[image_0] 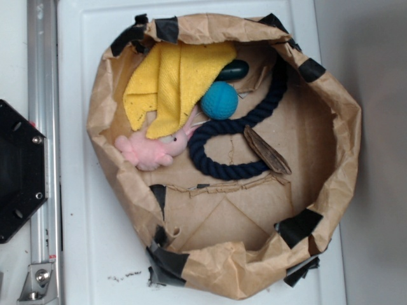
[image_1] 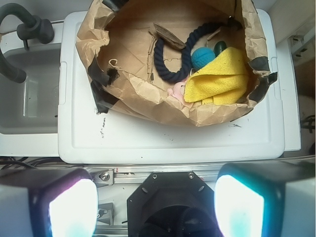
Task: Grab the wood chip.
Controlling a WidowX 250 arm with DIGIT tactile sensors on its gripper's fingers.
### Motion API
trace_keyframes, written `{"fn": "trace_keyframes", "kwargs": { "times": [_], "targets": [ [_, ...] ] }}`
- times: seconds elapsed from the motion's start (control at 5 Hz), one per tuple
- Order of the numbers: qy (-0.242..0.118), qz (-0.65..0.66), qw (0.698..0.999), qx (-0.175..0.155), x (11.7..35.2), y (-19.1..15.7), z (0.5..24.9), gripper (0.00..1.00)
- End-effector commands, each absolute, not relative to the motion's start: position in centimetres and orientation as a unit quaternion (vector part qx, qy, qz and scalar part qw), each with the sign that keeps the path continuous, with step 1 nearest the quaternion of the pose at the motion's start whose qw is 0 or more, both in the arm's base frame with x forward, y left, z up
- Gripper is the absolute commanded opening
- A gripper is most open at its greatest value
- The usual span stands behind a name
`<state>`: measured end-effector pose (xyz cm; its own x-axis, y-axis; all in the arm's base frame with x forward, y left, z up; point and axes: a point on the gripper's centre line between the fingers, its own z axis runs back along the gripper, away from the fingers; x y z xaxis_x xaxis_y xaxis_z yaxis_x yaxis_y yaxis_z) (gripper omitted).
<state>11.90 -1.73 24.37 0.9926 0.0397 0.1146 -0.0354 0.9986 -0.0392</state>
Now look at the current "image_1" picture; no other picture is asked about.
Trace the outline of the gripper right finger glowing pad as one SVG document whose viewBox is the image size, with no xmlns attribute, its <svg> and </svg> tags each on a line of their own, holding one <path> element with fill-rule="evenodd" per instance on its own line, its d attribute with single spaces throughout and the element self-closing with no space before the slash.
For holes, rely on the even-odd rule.
<svg viewBox="0 0 316 237">
<path fill-rule="evenodd" d="M 214 209 L 225 237 L 314 237 L 316 165 L 226 163 L 215 183 Z"/>
</svg>

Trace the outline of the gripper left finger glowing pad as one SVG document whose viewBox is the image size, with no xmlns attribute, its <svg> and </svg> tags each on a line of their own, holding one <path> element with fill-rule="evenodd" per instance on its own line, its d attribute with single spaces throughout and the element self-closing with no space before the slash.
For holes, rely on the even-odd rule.
<svg viewBox="0 0 316 237">
<path fill-rule="evenodd" d="M 2 237 L 91 237 L 97 187 L 83 168 L 0 172 Z"/>
</svg>

